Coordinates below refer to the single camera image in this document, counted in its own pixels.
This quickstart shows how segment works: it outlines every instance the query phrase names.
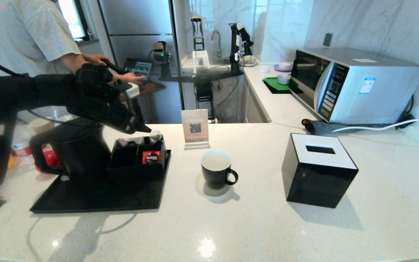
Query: green tray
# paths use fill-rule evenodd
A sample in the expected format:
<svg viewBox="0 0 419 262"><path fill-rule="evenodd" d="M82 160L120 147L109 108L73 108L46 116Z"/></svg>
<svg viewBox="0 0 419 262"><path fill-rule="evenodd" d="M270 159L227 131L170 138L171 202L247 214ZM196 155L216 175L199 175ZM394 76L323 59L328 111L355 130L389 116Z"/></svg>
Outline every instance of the green tray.
<svg viewBox="0 0 419 262"><path fill-rule="evenodd" d="M263 79L263 82L273 94L291 94L292 90L296 94L302 93L301 90L290 87L289 84L279 84L278 78L265 78Z"/></svg>

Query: window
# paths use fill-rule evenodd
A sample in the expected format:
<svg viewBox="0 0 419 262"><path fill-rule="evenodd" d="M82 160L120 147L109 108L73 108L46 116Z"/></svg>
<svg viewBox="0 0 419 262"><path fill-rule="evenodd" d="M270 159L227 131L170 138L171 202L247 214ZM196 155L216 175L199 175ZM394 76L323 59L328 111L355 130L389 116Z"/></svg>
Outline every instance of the window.
<svg viewBox="0 0 419 262"><path fill-rule="evenodd" d="M75 40L90 40L88 27L83 15L80 0L59 0L59 6L63 16L69 25L70 33Z"/></svg>

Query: faucet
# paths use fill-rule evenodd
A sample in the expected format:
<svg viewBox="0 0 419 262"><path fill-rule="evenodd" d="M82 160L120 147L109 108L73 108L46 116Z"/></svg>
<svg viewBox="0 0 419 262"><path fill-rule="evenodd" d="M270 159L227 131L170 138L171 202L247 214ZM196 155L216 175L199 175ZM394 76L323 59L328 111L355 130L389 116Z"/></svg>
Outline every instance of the faucet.
<svg viewBox="0 0 419 262"><path fill-rule="evenodd" d="M211 41L214 40L214 35L217 34L218 35L218 58L221 58L221 33L219 33L219 31L214 30L213 33L211 34Z"/></svg>

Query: hand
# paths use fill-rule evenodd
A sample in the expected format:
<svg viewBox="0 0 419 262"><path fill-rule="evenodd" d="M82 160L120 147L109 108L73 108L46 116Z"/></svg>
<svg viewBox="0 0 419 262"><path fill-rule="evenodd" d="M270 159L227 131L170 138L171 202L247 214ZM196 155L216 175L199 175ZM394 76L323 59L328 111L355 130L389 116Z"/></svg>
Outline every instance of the hand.
<svg viewBox="0 0 419 262"><path fill-rule="evenodd" d="M126 73L125 75L118 76L118 79L123 83L133 83L138 86L143 85L143 81L147 78L146 76L136 76L133 73Z"/></svg>
<svg viewBox="0 0 419 262"><path fill-rule="evenodd" d="M85 60L87 60L87 62L99 64L99 65L102 65L102 66L106 66L106 64L101 60L106 59L106 60L109 61L109 58L106 55L95 55L95 54L92 54L92 53L82 53L82 56Z"/></svg>

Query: refrigerator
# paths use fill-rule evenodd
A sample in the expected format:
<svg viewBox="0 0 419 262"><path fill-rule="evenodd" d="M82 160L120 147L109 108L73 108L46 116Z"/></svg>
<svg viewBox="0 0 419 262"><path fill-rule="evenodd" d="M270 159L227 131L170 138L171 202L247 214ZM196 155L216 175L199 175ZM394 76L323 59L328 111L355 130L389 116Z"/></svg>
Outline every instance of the refrigerator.
<svg viewBox="0 0 419 262"><path fill-rule="evenodd" d="M169 65L171 75L180 76L172 0L98 0L98 4L118 66L123 67L127 58L148 60L153 44L166 41L167 51L173 57ZM149 79L166 88L139 98L145 121L179 124L183 109L181 83L159 81L161 67L156 61L154 65Z"/></svg>

